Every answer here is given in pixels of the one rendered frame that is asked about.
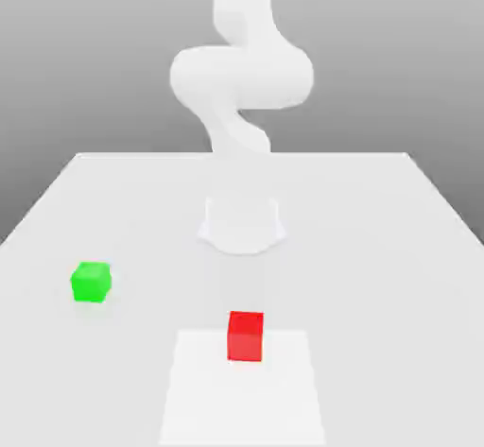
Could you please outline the small red cube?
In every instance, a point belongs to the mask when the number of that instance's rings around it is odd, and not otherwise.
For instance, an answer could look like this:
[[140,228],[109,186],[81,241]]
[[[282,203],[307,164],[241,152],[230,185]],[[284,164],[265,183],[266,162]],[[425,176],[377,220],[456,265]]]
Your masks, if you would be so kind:
[[264,314],[231,311],[227,330],[227,358],[230,361],[261,362]]

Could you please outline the small green cube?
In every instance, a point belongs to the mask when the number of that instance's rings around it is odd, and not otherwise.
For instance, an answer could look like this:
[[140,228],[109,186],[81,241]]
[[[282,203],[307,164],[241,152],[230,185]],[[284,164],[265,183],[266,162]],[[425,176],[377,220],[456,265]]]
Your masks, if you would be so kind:
[[112,288],[111,267],[105,262],[80,262],[70,282],[75,301],[101,303]]

